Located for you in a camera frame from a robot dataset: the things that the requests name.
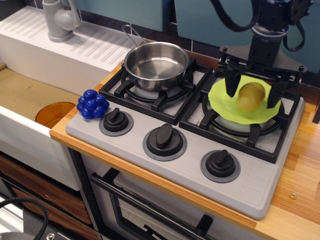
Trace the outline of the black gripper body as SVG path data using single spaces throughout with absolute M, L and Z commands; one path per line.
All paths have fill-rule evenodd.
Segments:
M 281 14 L 261 14 L 253 25 L 253 36 L 249 45 L 220 47 L 222 53 L 219 66 L 225 71 L 231 64 L 250 76 L 278 82 L 289 81 L 297 85 L 307 71 L 303 64 L 291 59 L 281 50 L 287 47 L 290 18 Z

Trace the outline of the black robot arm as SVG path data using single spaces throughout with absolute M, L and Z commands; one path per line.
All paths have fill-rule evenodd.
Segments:
M 226 93 L 233 97 L 241 75 L 272 82 L 267 108 L 273 108 L 291 87 L 298 87 L 307 68 L 286 56 L 281 45 L 299 51 L 305 44 L 305 31 L 300 20 L 308 16 L 311 0 L 253 0 L 252 18 L 248 25 L 236 24 L 218 0 L 212 5 L 222 23 L 234 32 L 251 30 L 249 45 L 222 46 L 219 67 L 225 73 Z

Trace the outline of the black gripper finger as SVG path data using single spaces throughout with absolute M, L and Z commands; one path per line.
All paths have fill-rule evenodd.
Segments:
M 236 94 L 238 89 L 240 80 L 241 80 L 241 73 L 238 69 L 234 66 L 229 64 L 225 70 L 225 87 L 226 93 L 229 97 L 233 98 Z
M 271 90 L 267 99 L 267 108 L 271 109 L 281 100 L 283 95 L 289 89 L 289 81 L 277 81 L 271 85 Z

